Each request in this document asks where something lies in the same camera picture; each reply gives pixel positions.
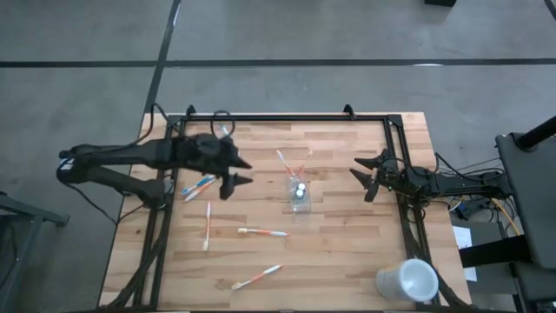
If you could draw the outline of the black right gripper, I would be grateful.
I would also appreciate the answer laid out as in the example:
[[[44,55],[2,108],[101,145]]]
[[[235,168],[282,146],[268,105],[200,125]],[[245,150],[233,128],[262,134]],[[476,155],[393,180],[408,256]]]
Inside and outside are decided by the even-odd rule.
[[[380,185],[394,191],[405,191],[407,189],[404,170],[401,170],[398,165],[398,163],[403,162],[398,158],[388,158],[388,150],[383,150],[373,158],[356,157],[354,161],[369,170],[378,168],[378,183],[370,174],[355,169],[349,170],[366,191],[365,202],[374,200]]]

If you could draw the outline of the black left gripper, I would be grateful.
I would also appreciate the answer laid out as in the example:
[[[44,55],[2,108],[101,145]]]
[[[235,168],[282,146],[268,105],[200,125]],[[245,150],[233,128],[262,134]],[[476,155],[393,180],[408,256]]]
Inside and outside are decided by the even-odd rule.
[[[217,137],[213,134],[201,133],[190,139],[195,149],[190,160],[190,168],[203,174],[222,176],[222,185],[219,189],[221,200],[227,200],[234,193],[236,186],[253,182],[252,178],[237,173],[229,174],[229,167],[252,168],[240,157],[239,150],[231,149],[233,140],[230,136]]]

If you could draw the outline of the orange white toothbrush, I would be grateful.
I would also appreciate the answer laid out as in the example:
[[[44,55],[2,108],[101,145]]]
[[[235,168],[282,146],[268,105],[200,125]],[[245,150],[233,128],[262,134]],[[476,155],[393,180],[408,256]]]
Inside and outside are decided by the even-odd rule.
[[[283,163],[283,165],[286,168],[287,173],[291,176],[291,177],[295,177],[295,171],[289,166],[289,164],[287,163],[285,157],[283,156],[283,154],[277,150],[276,151],[277,156],[280,158],[281,162]]]
[[[305,156],[302,165],[298,168],[298,170],[296,171],[296,175],[299,176],[301,175],[301,173],[304,171],[305,165],[307,163],[307,161],[310,159],[310,157],[313,155],[313,151],[309,150],[307,155]]]
[[[258,230],[258,229],[248,229],[248,228],[238,228],[237,232],[239,234],[258,234],[258,235],[265,235],[265,236],[277,236],[277,237],[288,237],[289,234],[283,231],[275,231],[275,230]]]
[[[206,208],[206,215],[205,215],[206,226],[205,226],[205,238],[204,238],[203,246],[202,246],[202,250],[203,250],[203,251],[208,251],[208,250],[209,250],[209,237],[210,237],[210,227],[211,227],[211,212],[212,212],[212,203],[211,203],[211,202],[208,202],[208,203],[207,203],[207,208]]]
[[[246,285],[248,285],[248,284],[250,284],[250,283],[253,283],[253,282],[255,282],[255,281],[257,281],[257,280],[263,278],[264,276],[269,275],[269,274],[271,274],[271,273],[273,273],[273,272],[279,270],[280,268],[281,268],[281,265],[280,265],[280,264],[274,265],[274,266],[272,266],[272,267],[270,267],[270,268],[268,268],[268,269],[265,269],[263,272],[261,272],[261,273],[255,275],[255,276],[252,276],[252,277],[249,278],[247,281],[234,283],[234,284],[231,286],[231,289],[232,289],[232,290],[239,290],[239,289],[243,288],[244,286],[246,286]]]

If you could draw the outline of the clear acrylic holder box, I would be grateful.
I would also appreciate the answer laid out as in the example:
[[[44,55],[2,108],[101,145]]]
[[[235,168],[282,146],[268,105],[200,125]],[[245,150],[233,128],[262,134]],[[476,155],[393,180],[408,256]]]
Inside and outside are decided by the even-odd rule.
[[[302,199],[295,198],[295,192],[298,190],[297,185],[299,183],[304,183],[306,185],[306,189],[304,190],[304,197]],[[299,175],[290,177],[286,182],[286,191],[290,208],[295,214],[308,214],[311,211],[309,184],[304,176]]]

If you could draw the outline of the far toothbrushes on table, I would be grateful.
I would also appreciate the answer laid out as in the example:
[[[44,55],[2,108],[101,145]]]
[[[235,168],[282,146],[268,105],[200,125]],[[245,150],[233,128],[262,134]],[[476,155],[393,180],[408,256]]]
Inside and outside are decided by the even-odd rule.
[[[195,199],[196,197],[198,197],[201,193],[203,193],[213,182],[215,181],[215,179],[212,179],[211,181],[205,183],[204,185],[202,185],[201,187],[197,188],[196,190],[192,191],[185,199],[184,202],[190,202],[193,199]]]

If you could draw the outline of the blue black power adapter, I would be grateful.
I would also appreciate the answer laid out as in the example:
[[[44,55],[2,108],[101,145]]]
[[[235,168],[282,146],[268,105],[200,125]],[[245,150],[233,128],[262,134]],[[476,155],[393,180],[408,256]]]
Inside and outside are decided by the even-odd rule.
[[[478,210],[476,204],[461,203],[453,212],[459,219],[468,221]]]

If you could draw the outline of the white paper sheet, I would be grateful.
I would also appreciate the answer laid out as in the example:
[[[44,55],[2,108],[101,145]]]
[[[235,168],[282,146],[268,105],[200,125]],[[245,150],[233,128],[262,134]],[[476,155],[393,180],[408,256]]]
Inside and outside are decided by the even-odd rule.
[[[471,230],[469,228],[464,228],[460,226],[453,226],[453,233],[457,246],[460,250],[469,248],[473,246],[473,241],[471,237]],[[469,267],[464,269],[464,276],[468,282],[477,282],[477,272],[475,267]]]

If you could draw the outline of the white plastic cup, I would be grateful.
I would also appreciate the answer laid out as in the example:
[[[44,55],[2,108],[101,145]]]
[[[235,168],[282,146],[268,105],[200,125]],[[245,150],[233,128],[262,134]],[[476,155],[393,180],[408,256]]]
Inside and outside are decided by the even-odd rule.
[[[418,258],[378,270],[375,284],[387,299],[417,303],[431,301],[438,294],[440,285],[434,268]]]

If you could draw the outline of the black side stand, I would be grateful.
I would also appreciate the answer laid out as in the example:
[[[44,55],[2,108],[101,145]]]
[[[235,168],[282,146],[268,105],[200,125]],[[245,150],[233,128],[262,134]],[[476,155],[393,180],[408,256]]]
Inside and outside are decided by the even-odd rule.
[[[460,250],[465,268],[510,263],[519,313],[556,302],[556,116],[526,133],[495,138],[523,233]]]

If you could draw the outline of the grey metal stand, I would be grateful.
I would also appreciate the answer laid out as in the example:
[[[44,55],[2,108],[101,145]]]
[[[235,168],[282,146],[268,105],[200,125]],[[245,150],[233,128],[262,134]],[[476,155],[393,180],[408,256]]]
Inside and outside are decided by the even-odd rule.
[[[30,224],[29,231],[21,244],[14,245],[16,252],[13,254],[13,266],[10,268],[8,275],[0,282],[0,313],[11,313],[22,283],[23,272],[30,259],[42,224],[51,222],[56,227],[66,227],[70,216],[17,201],[2,191],[0,191],[0,210],[10,213],[7,218],[19,218]]]

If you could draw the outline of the black metal table frame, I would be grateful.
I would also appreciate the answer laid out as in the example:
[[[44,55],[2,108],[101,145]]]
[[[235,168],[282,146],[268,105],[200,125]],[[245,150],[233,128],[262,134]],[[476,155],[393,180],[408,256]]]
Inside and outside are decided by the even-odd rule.
[[[169,233],[162,256],[125,304],[136,310],[406,310],[407,302],[382,297],[378,269],[403,261],[407,249],[393,193],[373,203],[353,177],[356,157],[389,148],[431,166],[432,146],[421,113],[300,114],[238,117],[234,140],[252,168],[252,183],[227,200],[217,184],[185,203],[175,194],[169,214],[149,212],[135,198],[122,205],[99,304],[107,310],[136,271],[145,243]],[[311,211],[295,214],[287,199],[290,178],[279,150],[309,184]],[[212,203],[209,249],[203,251],[207,203]],[[275,230],[288,237],[239,234],[238,228]],[[239,290],[265,269],[281,268]]]

